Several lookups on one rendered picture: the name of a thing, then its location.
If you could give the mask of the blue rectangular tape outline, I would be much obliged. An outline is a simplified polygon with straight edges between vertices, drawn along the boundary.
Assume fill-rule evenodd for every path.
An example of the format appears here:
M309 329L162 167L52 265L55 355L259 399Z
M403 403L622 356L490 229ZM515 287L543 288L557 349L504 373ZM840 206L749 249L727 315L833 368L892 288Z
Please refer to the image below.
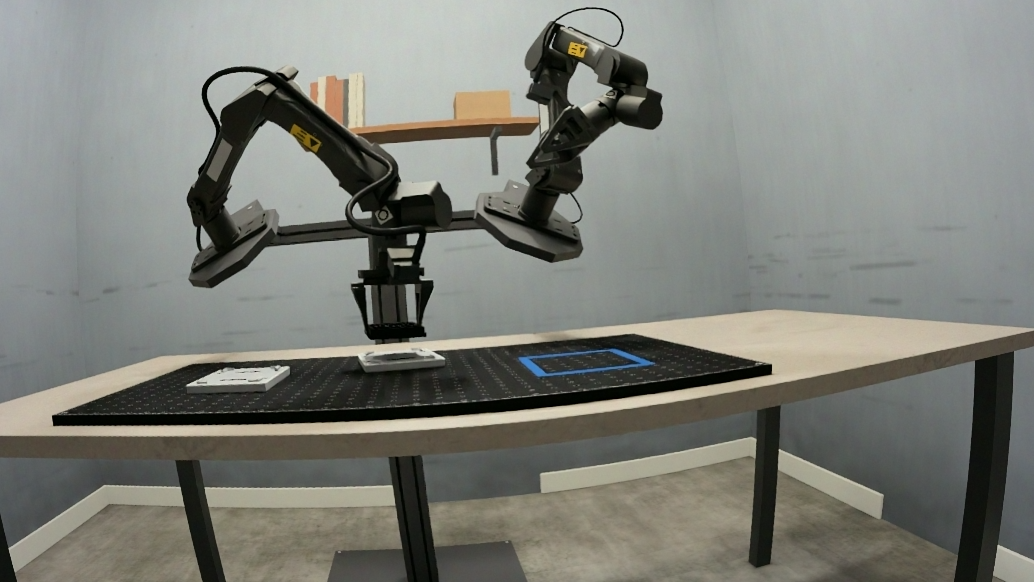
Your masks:
M627 353L622 353L622 351L619 351L619 350L616 350L616 349L610 349L610 350L600 350L599 353L601 353L601 351L611 351L611 353L616 353L616 354L619 354L619 355L621 355L621 356L624 356L624 357L627 357L627 358L629 358L629 359L632 359L632 360L634 360L634 361L637 361L637 362L640 362L640 363L642 363L642 364L637 364L637 365L628 365L628 366L619 366L619 367L610 367L610 368L601 368L601 369L599 369L599 370L608 370L608 369L616 369L616 368L625 368L625 367L634 367L634 366L642 366L642 365L650 365L650 364L655 364L655 363L652 363L652 362L649 362L649 361L646 361L646 360L643 360L643 359L641 359L641 358L638 358L638 357L635 357L635 356L632 356L632 355L630 355L630 354L627 354ZM557 356L560 356L560 355L571 355L571 354L576 354L576 353L569 353L569 354L558 354ZM556 355L547 355L547 356L536 356L535 358L538 358L538 357L549 357L549 356L556 356ZM526 365L526 366L527 366L527 367L528 367L528 368L529 368L530 370L533 370L533 372L534 372L534 373L535 373L535 374L536 374L536 375L537 375L538 377L539 377L539 376L550 376L550 375L560 375L560 373L552 373L552 374L546 374L546 373L545 373L544 371L542 371L542 370L541 370L541 369L540 369L539 367L537 367L537 366L536 366L536 365L535 365L535 364L534 364L534 363L533 363L533 362L531 362L531 361L530 361L529 359L527 359L527 358L534 358L534 357L525 357L525 358L518 358L518 359L519 359L519 360L520 360L521 362L523 362L523 363L524 363L524 364L525 364L525 365ZM581 372L589 372L589 371L598 371L598 369L592 369L592 370L582 370ZM573 372L562 372L561 374L570 374L570 373L580 373L580 371L573 371Z

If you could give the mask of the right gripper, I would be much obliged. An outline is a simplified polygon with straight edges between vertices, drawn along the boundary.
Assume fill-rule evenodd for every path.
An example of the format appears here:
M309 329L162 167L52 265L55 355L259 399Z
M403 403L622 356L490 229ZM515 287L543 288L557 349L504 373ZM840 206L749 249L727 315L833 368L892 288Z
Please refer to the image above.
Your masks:
M373 269L358 270L358 278L363 279L364 285L349 283L351 290L354 290L354 295L356 295L354 298L356 298L356 303L358 301L357 305L362 313L361 316L364 318L362 320L364 321L363 324L366 333L368 332L366 290L364 287L366 285L392 286L415 284L416 321L417 324L422 325L425 308L434 288L433 280L420 280L420 276L425 276L424 267L420 267L420 275L415 279L393 279L387 266L388 256L391 262L412 261L415 246L416 245L407 245L407 234L394 236L394 239L387 239L387 236L372 235Z

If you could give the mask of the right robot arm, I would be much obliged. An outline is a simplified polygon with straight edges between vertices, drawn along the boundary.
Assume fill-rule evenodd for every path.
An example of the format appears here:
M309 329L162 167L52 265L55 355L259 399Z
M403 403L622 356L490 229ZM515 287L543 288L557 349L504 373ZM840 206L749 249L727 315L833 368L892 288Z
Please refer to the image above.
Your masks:
M288 82L296 91L320 108L294 81L298 74L294 66L286 65L273 73L279 73L276 75ZM263 79L267 76L258 81ZM195 256L191 266L193 273L268 227L268 211L244 225L237 226L224 206L232 187L232 174L248 143L267 120L287 131L317 156L341 182L339 186L352 197L388 172L388 169L362 152L348 136L287 86L280 88L271 78L264 80L264 84L258 81L221 110L219 135L205 167L187 195L193 225L202 225L213 242ZM322 108L320 110L336 121ZM450 226L452 203L448 194L443 192L438 181L401 182L398 164L387 151L376 142L372 145L366 139L352 133L338 121L336 123L354 139L389 160L394 167L394 175L388 182L358 202L362 212L375 211L371 212L373 228L423 225L425 229L447 229Z

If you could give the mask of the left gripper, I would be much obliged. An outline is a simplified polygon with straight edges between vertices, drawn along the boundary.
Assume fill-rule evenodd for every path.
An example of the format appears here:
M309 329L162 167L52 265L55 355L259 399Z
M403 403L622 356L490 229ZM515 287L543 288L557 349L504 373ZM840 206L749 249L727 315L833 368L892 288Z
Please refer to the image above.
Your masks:
M599 101L594 101L580 109L579 106L571 104L568 101L558 85L554 86L543 81L540 81L538 84L554 89L553 97L564 111L551 130L546 131L535 147L533 154L526 161L529 169L541 169L569 163L586 150L591 142L594 143L597 137L613 125L613 118L607 117L606 115L609 110L607 108L600 108L601 103ZM600 132L600 135L594 126ZM562 143L559 137L555 139L554 136L557 131L560 135L565 134L570 141ZM550 146L549 143L553 146ZM541 150L544 154L554 152L558 158L535 162L534 160Z

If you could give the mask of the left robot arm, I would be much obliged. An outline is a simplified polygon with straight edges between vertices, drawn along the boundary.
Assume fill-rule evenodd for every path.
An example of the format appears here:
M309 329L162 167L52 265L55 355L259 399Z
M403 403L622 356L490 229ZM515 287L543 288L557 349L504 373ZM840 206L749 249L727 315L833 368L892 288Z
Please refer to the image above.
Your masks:
M541 63L542 43L547 28L552 23L553 21L550 21L546 25L526 53L524 64L533 79L538 64ZM613 88L594 100L601 103L600 108L609 110L606 115L613 118L611 127L621 122L627 126L656 129L663 118L662 93L646 87L649 76L646 64L629 55L625 56L627 54L616 49L607 48L609 45L587 38L581 32L579 34L573 31L575 30L565 28L559 23L554 23L550 28L544 48L544 67L537 82L544 81L554 86L558 85L568 99L569 79L574 75L580 61L586 66L589 65L598 75L597 83ZM550 45L553 49L549 48ZM554 89L533 82L525 95L526 99L538 103L539 141L547 130L550 131L562 113L562 108L552 97L553 92ZM578 244L580 237L577 226L553 216L549 218L549 215L560 193L566 195L573 193L582 184L581 156L564 165L533 169L526 174L525 179L529 187L520 204L485 194L483 210Z

